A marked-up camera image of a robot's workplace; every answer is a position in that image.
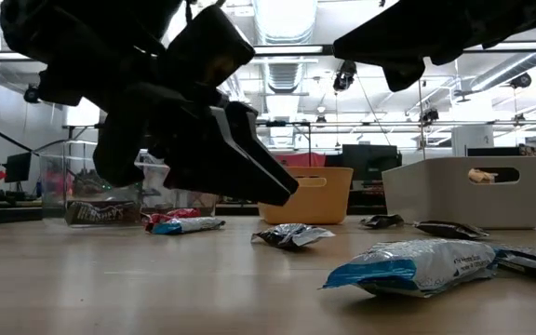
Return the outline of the white cylinder appliance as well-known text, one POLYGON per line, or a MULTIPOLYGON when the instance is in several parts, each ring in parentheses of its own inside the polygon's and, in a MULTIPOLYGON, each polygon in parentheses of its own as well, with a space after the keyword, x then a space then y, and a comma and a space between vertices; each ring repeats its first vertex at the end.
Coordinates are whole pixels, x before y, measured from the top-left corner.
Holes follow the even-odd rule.
POLYGON ((454 156, 467 156, 470 148, 491 148, 494 146, 491 125, 460 126, 451 131, 451 145, 454 156))

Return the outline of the yellow plastic basket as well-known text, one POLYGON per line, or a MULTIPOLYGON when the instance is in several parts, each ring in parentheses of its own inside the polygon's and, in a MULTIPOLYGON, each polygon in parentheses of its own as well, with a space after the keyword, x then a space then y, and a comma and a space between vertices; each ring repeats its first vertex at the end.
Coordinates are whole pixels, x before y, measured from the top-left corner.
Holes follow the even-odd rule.
POLYGON ((344 221, 353 170, 348 167, 288 167, 299 187, 282 206, 259 203, 260 217, 269 224, 339 224, 344 221))

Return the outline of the blue white Hershey's candy bar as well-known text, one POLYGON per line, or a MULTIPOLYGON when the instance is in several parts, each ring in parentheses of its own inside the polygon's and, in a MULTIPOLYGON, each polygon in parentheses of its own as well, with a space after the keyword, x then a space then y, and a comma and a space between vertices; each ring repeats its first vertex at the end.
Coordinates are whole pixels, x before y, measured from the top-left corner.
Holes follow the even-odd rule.
POLYGON ((372 295, 429 298, 494 276, 496 251, 481 242, 414 239, 378 243, 334 269, 324 288, 355 286, 372 295))
POLYGON ((214 217, 174 218, 153 226, 153 235, 184 235, 208 230, 219 230, 225 221, 214 217))

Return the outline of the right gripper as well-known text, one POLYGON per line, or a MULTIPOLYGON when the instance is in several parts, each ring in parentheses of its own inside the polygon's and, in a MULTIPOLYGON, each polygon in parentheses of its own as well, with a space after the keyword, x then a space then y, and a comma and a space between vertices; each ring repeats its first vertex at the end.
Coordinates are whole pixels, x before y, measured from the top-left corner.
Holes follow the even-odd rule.
POLYGON ((443 65, 477 45, 494 47, 536 29, 536 0, 398 0, 332 43, 339 59, 384 65, 388 87, 403 90, 424 72, 423 60, 443 65))

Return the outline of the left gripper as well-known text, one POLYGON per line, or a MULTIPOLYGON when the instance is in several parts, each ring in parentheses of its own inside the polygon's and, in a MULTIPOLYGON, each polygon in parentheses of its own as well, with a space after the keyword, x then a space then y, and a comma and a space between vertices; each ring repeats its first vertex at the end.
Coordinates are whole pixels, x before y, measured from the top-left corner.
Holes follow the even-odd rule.
POLYGON ((169 172, 164 186, 284 205, 288 194, 235 142, 219 87, 178 77, 161 42, 183 0, 46 0, 39 7, 44 99, 87 99, 106 114, 93 154, 115 186, 142 181, 142 145, 169 172))

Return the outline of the small black monitor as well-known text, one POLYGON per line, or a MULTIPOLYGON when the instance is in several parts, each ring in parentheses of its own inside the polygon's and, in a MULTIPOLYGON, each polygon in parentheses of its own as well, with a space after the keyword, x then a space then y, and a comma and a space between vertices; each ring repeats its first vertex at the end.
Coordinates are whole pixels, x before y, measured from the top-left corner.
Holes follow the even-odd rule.
POLYGON ((5 182, 11 183, 29 180, 31 159, 31 153, 10 155, 4 164, 6 168, 5 182))

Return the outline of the red KitKat candy bar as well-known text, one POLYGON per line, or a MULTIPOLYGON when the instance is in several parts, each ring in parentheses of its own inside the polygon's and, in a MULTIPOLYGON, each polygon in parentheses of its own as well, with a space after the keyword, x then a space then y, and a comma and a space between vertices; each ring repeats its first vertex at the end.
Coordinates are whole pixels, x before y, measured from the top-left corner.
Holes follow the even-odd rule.
POLYGON ((196 218, 201 216, 198 208, 178 208, 166 213, 141 214, 141 222, 147 230, 151 230, 156 224, 177 218, 196 218))

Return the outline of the small tan object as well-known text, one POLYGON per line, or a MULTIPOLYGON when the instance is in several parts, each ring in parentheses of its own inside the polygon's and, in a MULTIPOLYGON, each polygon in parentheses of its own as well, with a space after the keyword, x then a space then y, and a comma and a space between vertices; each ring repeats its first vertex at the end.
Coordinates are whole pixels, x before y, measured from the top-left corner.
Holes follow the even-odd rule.
POLYGON ((494 183, 495 178, 498 176, 497 173, 489 173, 486 171, 482 171, 480 169, 471 168, 468 171, 468 179, 469 181, 473 183, 494 183))

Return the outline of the grey plastic basket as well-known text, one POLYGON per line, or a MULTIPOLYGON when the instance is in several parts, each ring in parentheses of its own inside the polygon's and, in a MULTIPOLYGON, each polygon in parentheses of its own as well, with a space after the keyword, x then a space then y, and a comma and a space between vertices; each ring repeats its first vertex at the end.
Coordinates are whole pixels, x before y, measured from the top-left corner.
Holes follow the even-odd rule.
POLYGON ((449 221, 489 230, 536 228, 536 157, 441 157, 382 173, 387 211, 405 221, 449 221), (513 168, 517 181, 475 183, 476 168, 513 168))

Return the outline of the clear plastic bin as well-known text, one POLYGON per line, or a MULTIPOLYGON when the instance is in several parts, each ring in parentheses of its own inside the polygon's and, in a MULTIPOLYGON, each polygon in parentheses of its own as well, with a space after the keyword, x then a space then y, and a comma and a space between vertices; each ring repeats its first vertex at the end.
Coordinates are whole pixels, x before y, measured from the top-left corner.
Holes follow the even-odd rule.
POLYGON ((39 152, 45 221, 67 224, 66 209, 75 201, 132 201, 140 206, 141 214, 178 208, 198 208, 203 216, 215 213, 216 195, 166 188, 169 168, 144 150, 135 160, 144 180, 126 187, 112 186, 95 169, 95 147, 92 141, 68 140, 52 143, 39 152))

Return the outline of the wide black monitor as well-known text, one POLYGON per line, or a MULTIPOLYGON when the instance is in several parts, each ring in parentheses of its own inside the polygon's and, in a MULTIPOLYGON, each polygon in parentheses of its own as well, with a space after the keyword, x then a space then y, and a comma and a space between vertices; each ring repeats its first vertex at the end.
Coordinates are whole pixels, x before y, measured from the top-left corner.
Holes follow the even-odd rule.
POLYGON ((486 148, 468 148, 466 155, 469 157, 484 156, 520 156, 519 147, 486 147, 486 148))

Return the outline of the dark brown Hershey's candy bar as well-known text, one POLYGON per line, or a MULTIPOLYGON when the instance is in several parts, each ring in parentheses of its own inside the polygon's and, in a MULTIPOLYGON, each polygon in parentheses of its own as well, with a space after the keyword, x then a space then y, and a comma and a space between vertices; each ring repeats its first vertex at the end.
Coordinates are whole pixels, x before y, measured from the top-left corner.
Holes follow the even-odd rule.
POLYGON ((99 226, 141 222, 140 206, 132 201, 75 201, 67 207, 64 219, 68 225, 99 226))
POLYGON ((495 261, 499 268, 536 278, 536 248, 496 245, 495 261))
POLYGON ((299 249, 336 235, 328 229, 302 224, 279 224, 251 235, 250 241, 263 241, 273 248, 299 249))
POLYGON ((360 221, 360 227, 372 230, 387 229, 392 226, 402 226, 404 220, 399 215, 374 215, 360 221))
POLYGON ((453 239, 479 239, 489 236, 481 228, 469 224, 460 224, 448 221, 417 221, 415 228, 429 235, 453 239))

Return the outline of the black computer monitor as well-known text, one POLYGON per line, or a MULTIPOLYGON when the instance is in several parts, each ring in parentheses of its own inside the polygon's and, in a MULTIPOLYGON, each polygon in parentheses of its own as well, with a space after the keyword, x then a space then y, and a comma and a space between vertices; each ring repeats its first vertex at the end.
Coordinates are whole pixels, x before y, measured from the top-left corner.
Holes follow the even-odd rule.
POLYGON ((344 144, 342 165, 353 170, 353 181, 380 181, 386 170, 402 165, 396 146, 344 144))

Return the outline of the pink cloth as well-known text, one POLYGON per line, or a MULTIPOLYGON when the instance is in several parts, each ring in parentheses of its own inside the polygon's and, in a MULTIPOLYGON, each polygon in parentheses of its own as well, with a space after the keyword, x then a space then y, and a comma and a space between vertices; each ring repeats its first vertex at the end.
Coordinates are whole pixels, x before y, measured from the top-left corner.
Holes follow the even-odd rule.
POLYGON ((316 153, 295 153, 295 154, 276 154, 275 159, 286 167, 322 168, 326 165, 326 156, 316 153))

